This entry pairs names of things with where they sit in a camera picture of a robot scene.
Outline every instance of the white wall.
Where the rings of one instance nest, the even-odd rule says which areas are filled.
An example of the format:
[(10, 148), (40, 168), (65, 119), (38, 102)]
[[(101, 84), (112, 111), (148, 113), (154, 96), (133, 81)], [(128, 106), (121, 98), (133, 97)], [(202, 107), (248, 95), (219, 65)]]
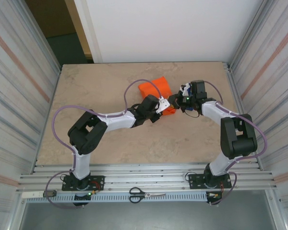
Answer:
[(227, 62), (262, 0), (75, 2), (95, 62)]

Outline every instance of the black mounting plate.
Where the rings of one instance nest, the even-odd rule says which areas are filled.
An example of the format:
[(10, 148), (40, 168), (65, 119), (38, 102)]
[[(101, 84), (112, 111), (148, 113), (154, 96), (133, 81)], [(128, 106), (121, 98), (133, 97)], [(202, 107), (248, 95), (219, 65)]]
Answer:
[[(189, 185), (190, 189), (207, 189), (205, 185), (204, 174), (189, 174)], [(221, 188), (220, 184), (223, 182), (224, 188), (231, 188), (231, 180), (229, 174), (227, 174), (222, 181), (217, 183), (215, 186), (211, 187), (213, 189)]]
[[(87, 176), (85, 179), (81, 180), (83, 183), (87, 183), (84, 189), (77, 189), (77, 182), (74, 176), (66, 175), (64, 176), (62, 183), (62, 191), (97, 191), (104, 190), (105, 185), (105, 176)], [(91, 181), (96, 181), (100, 189), (96, 187), (95, 183), (91, 183)]]

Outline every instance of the beige tabletop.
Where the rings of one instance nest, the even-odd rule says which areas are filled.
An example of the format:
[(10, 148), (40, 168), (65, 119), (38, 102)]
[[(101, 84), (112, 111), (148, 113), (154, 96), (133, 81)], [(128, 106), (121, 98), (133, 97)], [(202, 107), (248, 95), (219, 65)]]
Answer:
[[(37, 164), (72, 163), (70, 150), (57, 142), (51, 131), (52, 117), (61, 106), (73, 104), (99, 113), (119, 112), (124, 109), (123, 93), (131, 82), (162, 76), (173, 93), (178, 92), (180, 85), (193, 80), (210, 81), (221, 91), (225, 107), (236, 111), (221, 62), (64, 65)], [(127, 93), (129, 107), (142, 102), (137, 85)], [(211, 86), (206, 86), (206, 91), (208, 97), (219, 99)], [(65, 109), (57, 116), (56, 132), (66, 143), (69, 143), (68, 130), (83, 113), (79, 109)], [(220, 127), (209, 118), (192, 118), (179, 110), (162, 116), (154, 124), (147, 120), (136, 128), (106, 133), (93, 151), (91, 163), (211, 161), (220, 151)]]

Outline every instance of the orange cloth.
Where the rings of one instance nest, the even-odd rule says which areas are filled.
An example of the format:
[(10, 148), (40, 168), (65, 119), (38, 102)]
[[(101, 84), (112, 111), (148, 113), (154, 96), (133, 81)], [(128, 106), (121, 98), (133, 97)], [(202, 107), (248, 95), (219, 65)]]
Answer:
[[(172, 95), (172, 91), (171, 91), (171, 89), (170, 89), (170, 87), (168, 85), (168, 82), (165, 79), (165, 77), (162, 76), (161, 78), (152, 80), (152, 82), (160, 90), (161, 95), (165, 99), (167, 99), (169, 96)], [(146, 96), (148, 96), (149, 94), (159, 98), (158, 91), (149, 82), (146, 82), (146, 83), (143, 83), (143, 84), (139, 85), (138, 88), (139, 88), (139, 90), (141, 92), (141, 95), (142, 95), (143, 99)], [(175, 112), (176, 112), (176, 109), (169, 107), (169, 108), (167, 108), (166, 110), (163, 111), (163, 115), (170, 115), (170, 114), (174, 114)]]

